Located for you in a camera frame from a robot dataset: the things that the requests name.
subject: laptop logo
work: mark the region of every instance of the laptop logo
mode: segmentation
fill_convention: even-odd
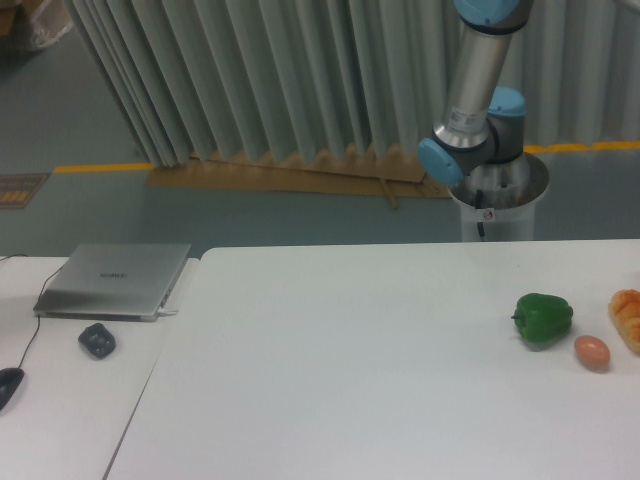
[[[126,273],[101,273],[100,278],[127,278]]]

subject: yellow tape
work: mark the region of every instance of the yellow tape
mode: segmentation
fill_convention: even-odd
[[[599,142],[591,146],[581,143],[560,143],[541,147],[529,145],[524,147],[527,153],[556,153],[556,152],[597,152],[601,150],[634,150],[640,148],[640,142]]]
[[[529,145],[524,147],[527,153],[558,153],[558,152],[597,152],[602,150],[636,150],[640,149],[639,142],[599,142],[593,145],[581,143],[559,143],[542,147]],[[114,163],[109,165],[75,165],[56,167],[53,173],[99,173],[99,172],[134,172],[153,170],[150,163]]]

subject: cardboard sheet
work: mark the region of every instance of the cardboard sheet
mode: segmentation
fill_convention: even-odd
[[[218,152],[208,160],[222,160]],[[264,154],[257,161],[251,161],[244,151],[231,159],[231,163],[271,167],[279,169],[295,169],[323,173],[340,173],[358,177],[384,178],[386,180],[401,180],[405,182],[421,182],[424,169],[418,162],[418,156],[405,155],[399,144],[392,145],[387,153],[376,157],[373,145],[364,155],[358,155],[355,144],[347,147],[343,158],[338,159],[329,150],[322,149],[313,162],[304,163],[298,152],[293,152],[280,162],[276,162],[270,152]]]
[[[222,161],[190,161],[183,168],[153,170],[147,185],[220,190],[314,192],[342,195],[447,198],[448,190],[425,177],[401,182],[352,175],[259,167]]]
[[[16,18],[18,7],[0,9],[0,37],[6,37],[11,33],[13,19]]]

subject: laptop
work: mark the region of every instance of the laptop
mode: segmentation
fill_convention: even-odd
[[[190,247],[79,245],[33,311],[45,317],[154,320],[182,272]]]

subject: bread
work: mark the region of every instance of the bread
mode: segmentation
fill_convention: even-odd
[[[640,353],[640,292],[617,292],[609,304],[609,314],[627,346],[635,353]]]

